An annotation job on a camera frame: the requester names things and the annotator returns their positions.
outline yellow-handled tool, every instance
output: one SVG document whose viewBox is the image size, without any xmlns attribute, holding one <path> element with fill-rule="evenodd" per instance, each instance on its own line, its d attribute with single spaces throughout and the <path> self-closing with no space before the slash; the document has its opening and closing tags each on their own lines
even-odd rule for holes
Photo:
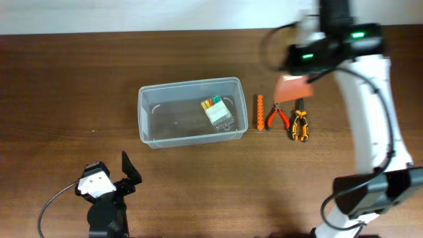
<svg viewBox="0 0 423 238">
<path fill-rule="evenodd" d="M 291 128 L 289 130 L 291 139 L 293 141 L 298 139 L 297 136 L 297 128 L 298 123 L 301 121 L 303 125 L 303 131 L 301 133 L 301 141 L 307 142 L 309 140 L 309 123 L 307 121 L 307 113 L 304 111 L 304 99 L 297 99 L 297 110 L 293 115 L 293 119 L 291 122 Z"/>
</svg>

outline clear plastic container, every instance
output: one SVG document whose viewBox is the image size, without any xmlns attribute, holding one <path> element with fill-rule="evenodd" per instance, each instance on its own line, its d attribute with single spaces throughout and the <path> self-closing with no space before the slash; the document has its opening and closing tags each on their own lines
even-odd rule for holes
<svg viewBox="0 0 423 238">
<path fill-rule="evenodd" d="M 219 95 L 235 121 L 216 130 L 201 102 Z M 247 106 L 236 77 L 145 86 L 138 93 L 139 136 L 153 149 L 240 139 L 248 129 Z"/>
</svg>

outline orange-handled pliers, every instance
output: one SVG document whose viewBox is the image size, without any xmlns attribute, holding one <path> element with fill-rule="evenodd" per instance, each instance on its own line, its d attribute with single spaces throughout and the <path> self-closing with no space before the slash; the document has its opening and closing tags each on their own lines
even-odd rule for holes
<svg viewBox="0 0 423 238">
<path fill-rule="evenodd" d="M 279 103 L 276 103 L 274 105 L 274 107 L 272 108 L 272 113 L 266 121 L 266 129 L 270 130 L 272 128 L 272 121 L 273 121 L 273 118 L 275 117 L 276 113 L 278 113 L 279 116 L 284 121 L 285 130 L 289 131 L 289 119 L 285 116 L 284 112 L 282 112 L 282 107 L 280 106 Z"/>
</svg>

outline black cable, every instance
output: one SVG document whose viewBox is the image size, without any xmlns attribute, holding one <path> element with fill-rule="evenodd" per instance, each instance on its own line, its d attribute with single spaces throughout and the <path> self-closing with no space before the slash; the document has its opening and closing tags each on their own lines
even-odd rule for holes
<svg viewBox="0 0 423 238">
<path fill-rule="evenodd" d="M 60 194 L 64 193 L 66 190 L 70 189 L 71 187 L 75 186 L 76 184 L 78 184 L 79 181 L 75 181 L 72 184 L 70 184 L 69 186 L 67 186 L 66 188 L 64 188 L 62 191 L 58 192 L 56 195 L 53 196 L 53 198 L 51 198 L 46 205 L 44 205 L 44 207 L 42 208 L 41 212 L 40 212 L 40 216 L 38 216 L 38 234 L 40 236 L 40 238 L 44 238 L 42 231 L 41 231 L 41 219 L 42 219 L 42 215 L 44 214 L 44 212 L 46 211 L 48 205 L 50 205 Z"/>
<path fill-rule="evenodd" d="M 347 190 L 343 190 L 343 191 L 340 191 L 340 192 L 337 192 L 337 193 L 334 193 L 334 194 L 331 194 L 328 198 L 326 198 L 325 199 L 325 201 L 322 203 L 322 206 L 321 206 L 321 209 L 320 209 L 320 212 L 321 212 L 321 216 L 322 216 L 322 219 L 323 219 L 323 221 L 329 226 L 329 227 L 331 227 L 331 228 L 333 228 L 333 229 L 335 229 L 335 230 L 339 230 L 339 231 L 349 231 L 349 230 L 352 230 L 352 229 L 356 229 L 356 228 L 360 228 L 360 231 L 361 231 L 361 229 L 362 229 L 362 227 L 363 226 L 365 226 L 365 225 L 367 225 L 366 223 L 364 223 L 364 222 L 360 222 L 360 223 L 357 223 L 356 225 L 352 225 L 352 226 L 350 226 L 350 227 L 346 227 L 346 228 L 343 228 L 343 227 L 337 227 L 337 226 L 335 226 L 335 225 L 333 225 L 333 224 L 331 224 L 328 220 L 327 220 L 327 218 L 326 218 L 326 215 L 325 215 L 325 208 L 326 208 L 326 206 L 327 206 L 327 204 L 332 200 L 332 199 L 336 199 L 336 198 L 338 198 L 338 197 L 340 197 L 340 196 L 343 196 L 343 195 L 345 195 L 345 194 L 348 194 L 348 193 L 350 193 L 350 192 L 353 192 L 353 191 L 355 191 L 355 190 L 357 190 L 357 189 L 359 189 L 359 188 L 361 188 L 361 187 L 363 187 L 363 186 L 365 186 L 365 185 L 367 185 L 367 184 L 369 184 L 373 179 L 375 179 L 376 177 L 378 177 L 379 175 L 382 175 L 387 169 L 388 169 L 388 166 L 391 164 L 391 161 L 392 161 L 392 158 L 395 156 L 395 151 L 394 151 L 394 136 L 393 136 L 393 129 L 392 129 L 392 121 L 391 121 L 391 118 L 389 117 L 389 110 L 388 110 L 388 106 L 387 106 L 387 103 L 385 102 L 385 99 L 383 98 L 383 96 L 382 96 L 382 94 L 379 92 L 379 89 L 376 87 L 376 85 L 375 84 L 373 84 L 367 77 L 365 77 L 365 76 L 363 76 L 363 75 L 361 75 L 361 74 L 359 74 L 359 73 L 356 73 L 356 72 L 354 72 L 354 71 L 351 71 L 351 70 L 349 70 L 349 69 L 344 69 L 344 68 L 339 68 L 339 67 L 336 67 L 336 68 L 333 68 L 333 69 L 330 69 L 330 70 L 328 70 L 328 71 L 326 71 L 326 72 L 324 72 L 324 73 L 322 73 L 322 74 L 320 74 L 320 75 L 318 75 L 318 76 L 316 76 L 316 77 L 313 77 L 313 78 L 311 78 L 311 79 L 309 79 L 307 82 L 308 83 L 312 83 L 312 82 L 315 82 L 315 81 L 317 81 L 317 80 L 319 80 L 319 79 L 321 79 L 323 76 L 325 76 L 325 75 L 327 75 L 327 74 L 329 74 L 329 73 L 332 73 L 333 71 L 336 71 L 336 70 L 338 70 L 338 71 L 343 71 L 343 72 L 345 72 L 345 73 L 349 73 L 350 75 L 353 75 L 353 76 L 356 76 L 356 77 L 359 77 L 360 79 L 362 79 L 362 80 L 364 80 L 370 87 L 371 87 L 371 89 L 373 90 L 373 92 L 379 97 L 379 99 L 380 99 L 380 101 L 381 101 L 381 104 L 382 104 L 382 107 L 383 107 L 383 110 L 385 111 L 385 115 L 386 115 L 386 118 L 387 118 L 387 123 L 388 123 L 388 130 L 389 130 L 389 150 L 388 150 L 388 152 L 387 152 L 387 157 L 386 157 L 386 163 L 384 164 L 384 166 L 382 166 L 378 171 L 376 171 L 376 172 L 374 172 L 373 173 L 373 175 L 369 178 L 369 179 L 367 179 L 366 181 L 364 181 L 363 183 L 361 183 L 361 184 L 358 184 L 358 185 L 356 185 L 356 186 L 354 186 L 354 187 L 352 187 L 352 188 L 349 188 L 349 189 L 347 189 Z"/>
<path fill-rule="evenodd" d="M 272 38 L 272 36 L 277 33 L 277 31 L 281 30 L 281 29 L 285 29 L 285 28 L 291 28 L 291 27 L 295 27 L 296 26 L 296 22 L 293 22 L 291 24 L 286 24 L 283 26 L 279 26 L 277 28 L 272 29 L 270 32 L 268 32 L 264 38 L 261 40 L 260 42 L 260 47 L 259 47 L 259 55 L 260 55 L 260 60 L 261 62 L 264 64 L 264 66 L 266 66 L 269 70 L 271 71 L 285 71 L 285 68 L 283 67 L 278 67 L 278 66 L 273 66 L 269 60 L 268 60 L 268 45 L 269 45 L 269 41 Z"/>
</svg>

